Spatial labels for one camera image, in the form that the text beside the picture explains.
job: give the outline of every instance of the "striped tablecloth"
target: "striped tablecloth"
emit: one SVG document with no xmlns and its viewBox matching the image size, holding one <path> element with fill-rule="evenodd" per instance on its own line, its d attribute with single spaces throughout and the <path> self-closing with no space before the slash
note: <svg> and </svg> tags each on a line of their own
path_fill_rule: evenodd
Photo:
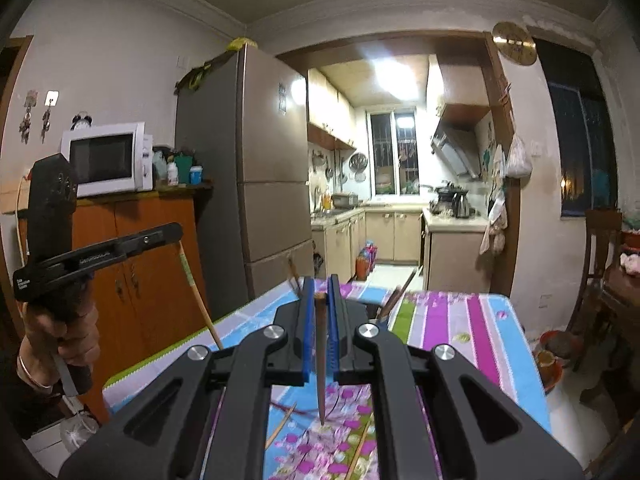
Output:
<svg viewBox="0 0 640 480">
<path fill-rule="evenodd" d="M 316 289 L 326 290 L 326 282 L 316 280 Z M 341 285 L 340 290 L 345 298 L 380 304 L 391 294 L 390 290 L 358 283 Z M 216 329 L 223 345 L 236 345 L 247 334 L 270 324 L 277 307 L 295 299 L 289 285 L 283 283 L 220 320 Z M 450 343 L 550 432 L 540 377 L 507 298 L 493 294 L 408 292 L 391 313 L 388 325 L 412 346 L 431 349 Z M 216 349 L 209 332 L 202 330 L 111 378 L 103 390 L 110 412 L 116 412 L 193 344 Z M 377 480 L 375 425 L 368 386 L 338 386 L 328 381 L 328 423 L 324 426 L 317 418 L 313 374 L 303 388 L 275 386 L 271 400 L 268 434 L 282 420 L 282 410 L 294 402 L 296 413 L 265 452 L 265 479 L 338 479 L 354 463 L 353 480 Z"/>
</svg>

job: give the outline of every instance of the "hand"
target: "hand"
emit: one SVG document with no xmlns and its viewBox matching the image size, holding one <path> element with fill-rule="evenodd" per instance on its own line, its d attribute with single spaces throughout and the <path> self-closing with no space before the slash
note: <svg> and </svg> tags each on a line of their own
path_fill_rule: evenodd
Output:
<svg viewBox="0 0 640 480">
<path fill-rule="evenodd" d="M 91 280 L 82 286 L 78 318 L 69 324 L 55 320 L 44 308 L 27 305 L 22 313 L 25 337 L 20 357 L 31 377 L 43 386 L 55 384 L 60 375 L 51 352 L 57 351 L 67 364 L 85 366 L 100 355 L 98 311 L 93 300 Z"/>
</svg>

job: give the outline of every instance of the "orange wooden cabinet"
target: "orange wooden cabinet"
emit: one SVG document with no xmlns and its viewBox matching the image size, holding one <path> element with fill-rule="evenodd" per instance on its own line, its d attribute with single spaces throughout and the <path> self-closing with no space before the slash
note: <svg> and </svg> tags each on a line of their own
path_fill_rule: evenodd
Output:
<svg viewBox="0 0 640 480">
<path fill-rule="evenodd" d="M 74 213 L 73 247 L 132 234 L 168 222 L 182 225 L 182 244 L 203 298 L 204 279 L 196 240 L 193 199 L 162 195 L 79 205 Z M 21 234 L 26 222 L 20 221 Z M 81 397 L 100 420 L 108 420 L 104 383 L 114 374 L 150 357 L 204 327 L 202 315 L 182 270 L 178 249 L 165 246 L 98 270 L 94 276 L 100 358 L 94 386 Z"/>
</svg>

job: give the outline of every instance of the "refrigerator sticker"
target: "refrigerator sticker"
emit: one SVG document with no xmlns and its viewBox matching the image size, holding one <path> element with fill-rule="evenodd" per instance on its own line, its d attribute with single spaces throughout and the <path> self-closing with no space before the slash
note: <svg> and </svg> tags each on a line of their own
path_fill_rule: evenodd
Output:
<svg viewBox="0 0 640 480">
<path fill-rule="evenodd" d="M 278 111 L 283 115 L 287 114 L 287 87 L 282 83 L 278 85 Z"/>
</svg>

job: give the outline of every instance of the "microwave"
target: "microwave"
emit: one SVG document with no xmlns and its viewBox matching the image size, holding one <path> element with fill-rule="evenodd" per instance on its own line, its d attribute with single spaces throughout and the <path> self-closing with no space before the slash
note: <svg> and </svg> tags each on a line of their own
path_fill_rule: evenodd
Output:
<svg viewBox="0 0 640 480">
<path fill-rule="evenodd" d="M 145 123 L 67 130 L 60 152 L 78 177 L 78 197 L 153 188 L 153 136 Z"/>
</svg>

